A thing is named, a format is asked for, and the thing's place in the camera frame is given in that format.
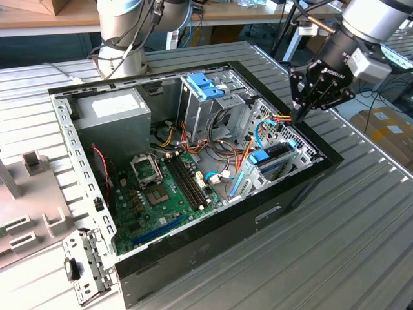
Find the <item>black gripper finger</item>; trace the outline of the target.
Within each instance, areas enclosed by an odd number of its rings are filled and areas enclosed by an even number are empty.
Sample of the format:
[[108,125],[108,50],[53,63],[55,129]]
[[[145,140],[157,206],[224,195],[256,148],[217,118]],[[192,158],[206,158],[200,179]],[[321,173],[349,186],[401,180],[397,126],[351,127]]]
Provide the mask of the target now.
[[301,123],[311,110],[324,109],[323,95],[325,77],[322,65],[292,67],[290,69],[290,91],[293,108],[290,112],[291,123]]
[[343,87],[337,80],[317,80],[304,88],[301,102],[301,120],[313,110],[328,110],[354,98],[348,87]]

